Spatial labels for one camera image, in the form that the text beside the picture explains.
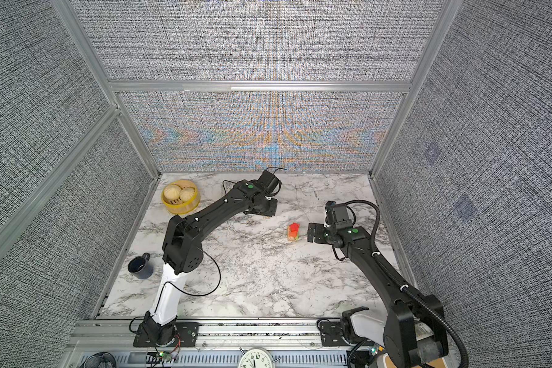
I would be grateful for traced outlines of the small red cube block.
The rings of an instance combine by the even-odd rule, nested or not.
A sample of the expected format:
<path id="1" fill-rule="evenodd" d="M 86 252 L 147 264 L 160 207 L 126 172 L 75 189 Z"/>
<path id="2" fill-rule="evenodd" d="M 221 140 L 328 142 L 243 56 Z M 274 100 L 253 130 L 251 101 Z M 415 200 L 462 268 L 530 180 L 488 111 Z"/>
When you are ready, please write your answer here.
<path id="1" fill-rule="evenodd" d="M 297 223 L 292 223 L 291 225 L 288 226 L 288 233 L 289 234 L 293 234 L 293 235 L 296 235 L 298 230 L 299 230 L 299 227 L 300 225 L 297 224 Z"/>

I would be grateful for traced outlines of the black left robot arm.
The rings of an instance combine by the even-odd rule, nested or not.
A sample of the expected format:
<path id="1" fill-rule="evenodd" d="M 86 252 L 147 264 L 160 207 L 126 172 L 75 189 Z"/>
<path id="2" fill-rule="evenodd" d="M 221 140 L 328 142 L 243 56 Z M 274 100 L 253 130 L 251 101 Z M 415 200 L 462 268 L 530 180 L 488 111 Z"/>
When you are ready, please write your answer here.
<path id="1" fill-rule="evenodd" d="M 197 213 L 170 219 L 162 246 L 162 281 L 156 301 L 139 326 L 139 336 L 159 347 L 174 340 L 177 305 L 182 296 L 191 295 L 183 288 L 186 276 L 205 257 L 203 240 L 237 214 L 274 216 L 278 207 L 275 196 L 281 188 L 280 179 L 264 172 L 259 179 L 237 182 L 223 197 Z"/>

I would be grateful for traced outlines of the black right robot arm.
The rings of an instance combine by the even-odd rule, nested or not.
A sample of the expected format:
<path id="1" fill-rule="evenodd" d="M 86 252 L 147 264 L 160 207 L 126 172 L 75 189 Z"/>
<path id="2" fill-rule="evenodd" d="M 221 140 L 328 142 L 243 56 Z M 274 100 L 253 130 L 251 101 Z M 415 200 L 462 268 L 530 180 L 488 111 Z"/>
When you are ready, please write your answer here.
<path id="1" fill-rule="evenodd" d="M 397 367 L 414 367 L 444 357 L 448 334 L 429 311 L 406 292 L 417 292 L 380 254 L 371 249 L 371 234 L 363 227 L 342 228 L 311 223 L 308 242 L 340 245 L 345 259 L 356 265 L 381 298 L 386 311 L 354 308 L 342 313 L 340 334 L 348 343 L 369 340 L 382 346 Z"/>

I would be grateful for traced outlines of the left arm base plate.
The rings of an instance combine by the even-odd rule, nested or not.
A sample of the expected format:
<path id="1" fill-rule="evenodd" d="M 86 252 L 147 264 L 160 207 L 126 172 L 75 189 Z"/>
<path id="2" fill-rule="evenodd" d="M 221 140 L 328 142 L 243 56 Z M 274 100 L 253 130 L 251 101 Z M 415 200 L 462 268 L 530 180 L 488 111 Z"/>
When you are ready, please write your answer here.
<path id="1" fill-rule="evenodd" d="M 199 323 L 172 323 L 159 325 L 142 322 L 136 330 L 132 346 L 145 347 L 194 347 L 199 334 Z"/>

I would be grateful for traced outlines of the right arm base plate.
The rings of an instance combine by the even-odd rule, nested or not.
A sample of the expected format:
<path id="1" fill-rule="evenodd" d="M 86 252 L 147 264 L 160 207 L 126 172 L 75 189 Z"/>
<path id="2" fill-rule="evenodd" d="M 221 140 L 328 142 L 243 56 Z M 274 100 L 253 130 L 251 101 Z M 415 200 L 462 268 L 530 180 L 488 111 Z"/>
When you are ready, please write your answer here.
<path id="1" fill-rule="evenodd" d="M 342 326 L 339 320 L 321 318 L 317 320 L 321 344 L 324 347 L 349 347 L 343 336 Z"/>

